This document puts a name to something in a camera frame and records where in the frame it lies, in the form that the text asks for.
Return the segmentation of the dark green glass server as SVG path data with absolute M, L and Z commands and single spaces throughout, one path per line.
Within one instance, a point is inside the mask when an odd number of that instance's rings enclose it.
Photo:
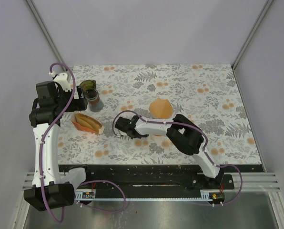
M 89 104 L 89 109 L 92 112 L 99 112 L 103 108 L 103 102 L 100 99 L 99 93 L 95 88 L 86 91 L 85 97 Z

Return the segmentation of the paper filter holder box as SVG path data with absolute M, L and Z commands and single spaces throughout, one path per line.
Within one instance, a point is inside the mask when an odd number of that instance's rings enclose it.
M 102 134 L 105 127 L 96 119 L 82 113 L 74 113 L 71 116 L 71 122 L 79 131 Z

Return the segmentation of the brown paper coffee filter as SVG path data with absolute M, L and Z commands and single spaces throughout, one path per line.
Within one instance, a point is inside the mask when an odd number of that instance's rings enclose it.
M 168 119 L 173 114 L 173 107 L 169 100 L 157 98 L 150 103 L 149 111 L 154 118 Z

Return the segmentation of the dark green round lid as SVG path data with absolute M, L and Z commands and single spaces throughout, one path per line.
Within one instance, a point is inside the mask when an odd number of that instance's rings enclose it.
M 84 92 L 87 92 L 91 89 L 96 89 L 96 81 L 95 80 L 85 80 L 85 81 L 80 83 L 80 88 Z

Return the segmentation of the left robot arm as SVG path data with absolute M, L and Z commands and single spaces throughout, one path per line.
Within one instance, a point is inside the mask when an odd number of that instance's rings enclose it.
M 73 168 L 60 175 L 58 140 L 61 117 L 64 112 L 82 111 L 87 100 L 82 91 L 74 98 L 74 89 L 65 80 L 51 80 L 36 85 L 38 97 L 29 115 L 35 139 L 35 170 L 31 188 L 24 191 L 24 199 L 38 211 L 71 206 L 75 191 L 89 188 L 92 175 L 82 167 Z

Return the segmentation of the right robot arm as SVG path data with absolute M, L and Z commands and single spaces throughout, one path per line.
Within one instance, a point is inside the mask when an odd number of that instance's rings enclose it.
M 223 184 L 224 171 L 206 152 L 207 136 L 182 114 L 173 119 L 150 119 L 137 113 L 130 119 L 117 115 L 112 129 L 125 133 L 131 139 L 141 139 L 149 135 L 165 136 L 181 153 L 193 157 L 210 188 L 216 189 Z

